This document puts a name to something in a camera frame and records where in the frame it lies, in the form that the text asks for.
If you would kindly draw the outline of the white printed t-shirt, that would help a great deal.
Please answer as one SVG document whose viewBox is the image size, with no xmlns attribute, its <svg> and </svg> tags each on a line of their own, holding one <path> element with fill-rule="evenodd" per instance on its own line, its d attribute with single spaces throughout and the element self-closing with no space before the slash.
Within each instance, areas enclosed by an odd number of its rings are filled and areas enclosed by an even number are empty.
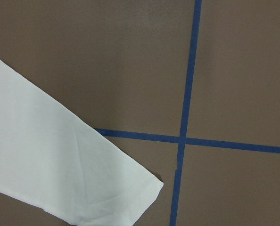
<svg viewBox="0 0 280 226">
<path fill-rule="evenodd" d="M 0 193 L 77 226 L 131 226 L 163 182 L 0 60 Z"/>
</svg>

